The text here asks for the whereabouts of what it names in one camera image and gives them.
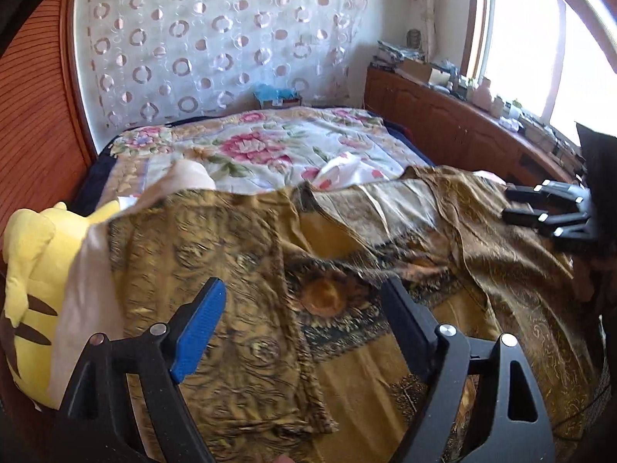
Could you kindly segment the golden brown patterned garment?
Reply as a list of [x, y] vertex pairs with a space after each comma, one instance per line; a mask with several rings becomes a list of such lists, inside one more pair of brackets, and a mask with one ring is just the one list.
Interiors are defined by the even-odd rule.
[[226, 309], [181, 391], [220, 462], [385, 462], [426, 388], [379, 287], [401, 279], [438, 321], [521, 342], [566, 461], [597, 382], [571, 261], [507, 225], [501, 185], [449, 168], [343, 190], [184, 190], [116, 218], [111, 271], [125, 333], [167, 320], [207, 279]]

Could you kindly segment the cardboard box on cabinet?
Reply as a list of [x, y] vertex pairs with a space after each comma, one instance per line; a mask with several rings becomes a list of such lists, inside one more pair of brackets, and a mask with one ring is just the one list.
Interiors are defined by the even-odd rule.
[[422, 83], [445, 86], [450, 81], [450, 72], [442, 71], [430, 63], [405, 59], [398, 65], [398, 71]]

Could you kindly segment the white circle-patterned curtain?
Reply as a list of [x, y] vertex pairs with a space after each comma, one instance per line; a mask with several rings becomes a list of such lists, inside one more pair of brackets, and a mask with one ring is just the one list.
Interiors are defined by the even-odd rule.
[[105, 144], [126, 128], [245, 110], [259, 85], [342, 100], [367, 3], [75, 0], [91, 133]]

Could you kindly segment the white strawberry flower garment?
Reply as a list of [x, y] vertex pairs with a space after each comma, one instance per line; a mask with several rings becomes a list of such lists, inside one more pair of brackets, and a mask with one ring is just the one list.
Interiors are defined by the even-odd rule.
[[307, 178], [319, 190], [336, 190], [379, 181], [391, 181], [404, 171], [398, 162], [379, 163], [368, 157], [344, 153], [327, 162], [314, 178]]

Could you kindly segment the stack of papers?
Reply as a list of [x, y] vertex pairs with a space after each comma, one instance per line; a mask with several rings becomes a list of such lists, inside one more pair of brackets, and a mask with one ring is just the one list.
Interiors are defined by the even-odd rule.
[[378, 41], [378, 52], [376, 56], [380, 60], [392, 64], [398, 64], [405, 60], [423, 63], [426, 60], [425, 54], [420, 50], [400, 47], [381, 40]]

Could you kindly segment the window with wooden frame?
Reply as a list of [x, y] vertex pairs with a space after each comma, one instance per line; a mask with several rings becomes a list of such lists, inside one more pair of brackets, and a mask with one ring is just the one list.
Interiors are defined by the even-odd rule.
[[616, 133], [616, 73], [565, 0], [470, 0], [465, 74], [578, 143], [584, 125]]

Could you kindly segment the pink folded cloth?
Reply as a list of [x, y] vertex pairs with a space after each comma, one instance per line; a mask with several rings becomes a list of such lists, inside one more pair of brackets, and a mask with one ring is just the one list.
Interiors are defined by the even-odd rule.
[[125, 196], [115, 199], [95, 211], [98, 222], [89, 227], [72, 261], [56, 323], [47, 389], [53, 407], [61, 404], [78, 357], [90, 336], [102, 332], [117, 339], [123, 334], [125, 317], [112, 279], [108, 222], [147, 209], [181, 190], [215, 188], [213, 179], [202, 164], [178, 160], [138, 198]]

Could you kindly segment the long wooden cabinet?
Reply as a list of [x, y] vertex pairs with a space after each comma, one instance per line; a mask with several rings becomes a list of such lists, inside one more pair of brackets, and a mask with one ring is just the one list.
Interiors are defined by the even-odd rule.
[[367, 69], [365, 109], [403, 128], [436, 165], [490, 171], [509, 183], [572, 183], [574, 176], [524, 136], [453, 96], [393, 72]]

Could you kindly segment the blue tissue box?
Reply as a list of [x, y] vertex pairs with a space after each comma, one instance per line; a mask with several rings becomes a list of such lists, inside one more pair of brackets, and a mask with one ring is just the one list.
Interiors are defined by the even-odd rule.
[[302, 97], [295, 89], [257, 84], [253, 88], [253, 96], [261, 110], [286, 109], [302, 105]]

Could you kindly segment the yellow plush toy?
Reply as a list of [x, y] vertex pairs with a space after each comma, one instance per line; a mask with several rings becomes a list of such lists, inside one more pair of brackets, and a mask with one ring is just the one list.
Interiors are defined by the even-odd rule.
[[6, 224], [1, 344], [13, 381], [37, 404], [53, 409], [59, 405], [48, 387], [56, 324], [72, 261], [89, 227], [119, 211], [116, 199], [88, 216], [73, 213], [60, 202], [41, 212], [19, 209]]

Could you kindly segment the pink white bottle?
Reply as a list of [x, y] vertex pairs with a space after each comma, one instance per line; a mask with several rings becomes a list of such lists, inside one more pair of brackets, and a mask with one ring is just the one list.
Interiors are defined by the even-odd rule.
[[491, 80], [484, 76], [476, 86], [472, 96], [472, 103], [480, 110], [489, 112], [492, 107]]

